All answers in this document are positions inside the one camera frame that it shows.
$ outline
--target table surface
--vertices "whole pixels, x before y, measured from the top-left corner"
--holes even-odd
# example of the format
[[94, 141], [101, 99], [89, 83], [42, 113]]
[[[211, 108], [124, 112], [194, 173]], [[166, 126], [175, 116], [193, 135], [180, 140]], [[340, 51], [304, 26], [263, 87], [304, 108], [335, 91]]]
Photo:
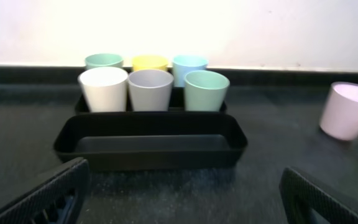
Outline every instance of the table surface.
[[[287, 166], [358, 200], [358, 139], [318, 128], [327, 93], [230, 88], [227, 113], [249, 140], [235, 168], [92, 173], [77, 223], [286, 223]], [[0, 192], [61, 163], [52, 145], [79, 96], [76, 85], [0, 85]]]

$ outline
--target plastic cup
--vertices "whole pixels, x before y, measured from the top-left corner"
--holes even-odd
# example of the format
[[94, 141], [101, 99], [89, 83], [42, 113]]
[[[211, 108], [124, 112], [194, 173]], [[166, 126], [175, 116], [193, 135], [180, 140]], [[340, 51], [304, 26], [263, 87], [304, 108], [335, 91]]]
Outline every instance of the plastic cup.
[[94, 54], [85, 58], [86, 69], [98, 67], [122, 68], [124, 59], [117, 54]]
[[331, 85], [320, 127], [340, 140], [350, 141], [358, 136], [358, 84], [336, 82]]
[[165, 71], [146, 69], [128, 77], [129, 96], [134, 111], [167, 111], [173, 76]]
[[93, 68], [78, 77], [91, 112], [125, 111], [128, 73], [115, 67]]
[[185, 86], [185, 75], [192, 71], [205, 70], [208, 60], [195, 55], [177, 55], [173, 58], [172, 73], [175, 79], [174, 85]]
[[185, 108], [187, 111], [219, 111], [230, 81], [211, 71], [193, 71], [185, 76]]
[[167, 71], [168, 59], [159, 55], [140, 55], [132, 59], [134, 72], [143, 69], [159, 69]]

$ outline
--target pink cup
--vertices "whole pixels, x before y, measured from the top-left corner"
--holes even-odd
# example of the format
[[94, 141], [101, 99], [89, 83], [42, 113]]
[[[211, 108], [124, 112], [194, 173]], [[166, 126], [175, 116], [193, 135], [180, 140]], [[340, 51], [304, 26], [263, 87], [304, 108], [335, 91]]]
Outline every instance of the pink cup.
[[340, 140], [349, 141], [358, 136], [358, 84], [336, 82], [331, 85], [320, 127]]

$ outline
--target mint green cup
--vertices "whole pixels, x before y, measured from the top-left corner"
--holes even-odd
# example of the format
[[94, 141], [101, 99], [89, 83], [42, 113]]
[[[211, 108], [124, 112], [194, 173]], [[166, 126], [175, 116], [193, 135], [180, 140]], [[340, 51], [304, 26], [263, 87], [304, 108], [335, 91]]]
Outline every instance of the mint green cup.
[[122, 68], [124, 59], [118, 54], [94, 54], [85, 58], [86, 69], [98, 67]]
[[217, 72], [198, 70], [185, 76], [185, 109], [219, 111], [230, 81]]

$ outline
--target black tray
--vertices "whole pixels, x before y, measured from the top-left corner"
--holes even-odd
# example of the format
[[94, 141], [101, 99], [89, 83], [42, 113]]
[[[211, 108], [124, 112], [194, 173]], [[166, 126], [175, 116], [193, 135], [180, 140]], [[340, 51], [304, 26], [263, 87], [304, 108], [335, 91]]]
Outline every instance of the black tray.
[[[174, 87], [172, 88], [168, 111], [184, 111], [184, 110], [185, 110], [185, 97], [183, 96], [183, 88]], [[226, 110], [227, 110], [226, 104], [223, 102], [221, 108], [219, 109], [219, 112], [225, 113]], [[131, 105], [131, 99], [129, 98], [129, 95], [127, 97], [126, 111], [133, 111]], [[81, 95], [80, 99], [75, 105], [75, 113], [76, 114], [91, 113], [83, 95]]]
[[221, 113], [84, 114], [55, 141], [62, 161], [84, 157], [91, 170], [234, 166], [247, 145], [237, 121]]

